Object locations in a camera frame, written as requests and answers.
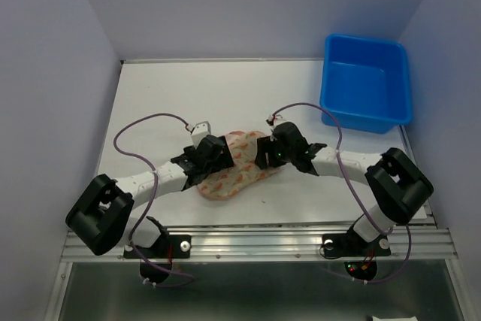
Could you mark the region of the floral mesh laundry bag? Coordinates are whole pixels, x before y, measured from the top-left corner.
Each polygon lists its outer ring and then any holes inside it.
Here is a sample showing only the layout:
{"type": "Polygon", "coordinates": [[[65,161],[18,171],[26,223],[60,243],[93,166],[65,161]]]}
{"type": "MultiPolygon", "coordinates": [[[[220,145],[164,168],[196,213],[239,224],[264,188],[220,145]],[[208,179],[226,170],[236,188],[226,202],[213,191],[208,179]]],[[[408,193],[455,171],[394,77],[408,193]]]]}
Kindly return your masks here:
{"type": "Polygon", "coordinates": [[[265,136],[260,131],[233,131],[226,134],[234,166],[211,174],[197,185],[200,195],[214,201],[225,201],[251,184],[276,174],[278,168],[262,170],[255,164],[257,140],[265,136]]]}

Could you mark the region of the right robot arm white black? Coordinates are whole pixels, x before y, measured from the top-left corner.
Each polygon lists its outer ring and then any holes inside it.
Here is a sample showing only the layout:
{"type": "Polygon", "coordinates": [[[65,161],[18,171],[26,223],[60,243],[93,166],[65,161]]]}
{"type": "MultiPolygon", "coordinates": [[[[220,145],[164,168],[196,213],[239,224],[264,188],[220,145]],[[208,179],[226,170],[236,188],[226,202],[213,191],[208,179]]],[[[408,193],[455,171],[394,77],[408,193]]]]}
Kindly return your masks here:
{"type": "Polygon", "coordinates": [[[260,169],[292,164],[317,177],[340,177],[352,189],[358,182],[369,186],[376,205],[343,234],[325,234],[319,253],[326,259],[388,256],[388,235],[406,226],[434,191],[428,178],[404,151],[391,147],[384,153],[341,151],[309,143],[292,122],[273,124],[271,134],[257,141],[255,164],[260,169]]]}

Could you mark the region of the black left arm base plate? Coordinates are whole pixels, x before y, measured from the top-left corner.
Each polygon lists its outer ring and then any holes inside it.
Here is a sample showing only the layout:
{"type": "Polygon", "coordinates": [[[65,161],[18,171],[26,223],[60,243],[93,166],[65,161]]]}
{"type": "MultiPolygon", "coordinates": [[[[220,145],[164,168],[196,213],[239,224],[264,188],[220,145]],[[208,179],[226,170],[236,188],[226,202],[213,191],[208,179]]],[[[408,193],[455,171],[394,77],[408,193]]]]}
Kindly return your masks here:
{"type": "Polygon", "coordinates": [[[174,234],[167,230],[153,217],[147,217],[147,223],[155,227],[159,233],[150,247],[140,247],[138,250],[148,259],[188,259],[192,249],[192,236],[189,234],[174,234]]]}

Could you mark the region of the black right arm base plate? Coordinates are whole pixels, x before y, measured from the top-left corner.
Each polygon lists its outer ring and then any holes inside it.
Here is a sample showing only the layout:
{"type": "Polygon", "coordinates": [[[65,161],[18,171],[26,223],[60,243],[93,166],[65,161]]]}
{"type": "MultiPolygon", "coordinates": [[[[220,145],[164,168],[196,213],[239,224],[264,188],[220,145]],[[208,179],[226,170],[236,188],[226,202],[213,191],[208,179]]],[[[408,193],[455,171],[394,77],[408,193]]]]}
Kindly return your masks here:
{"type": "Polygon", "coordinates": [[[385,236],[379,236],[371,242],[366,242],[357,234],[324,234],[319,248],[319,254],[325,259],[356,258],[365,256],[386,257],[392,254],[389,241],[385,236]]]}

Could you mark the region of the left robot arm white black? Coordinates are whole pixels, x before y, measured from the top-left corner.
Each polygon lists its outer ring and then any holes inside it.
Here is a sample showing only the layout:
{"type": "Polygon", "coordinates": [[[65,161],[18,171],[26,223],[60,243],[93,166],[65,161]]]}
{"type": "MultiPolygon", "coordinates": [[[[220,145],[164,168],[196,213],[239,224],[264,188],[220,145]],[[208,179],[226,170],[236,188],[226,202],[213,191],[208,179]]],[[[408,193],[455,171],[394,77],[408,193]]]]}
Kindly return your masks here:
{"type": "Polygon", "coordinates": [[[209,175],[234,166],[224,136],[206,135],[196,146],[156,168],[114,180],[106,174],[92,179],[65,223],[97,256],[116,246],[141,247],[150,256],[166,251],[167,238],[152,217],[131,212],[156,198],[197,186],[209,175]]]}

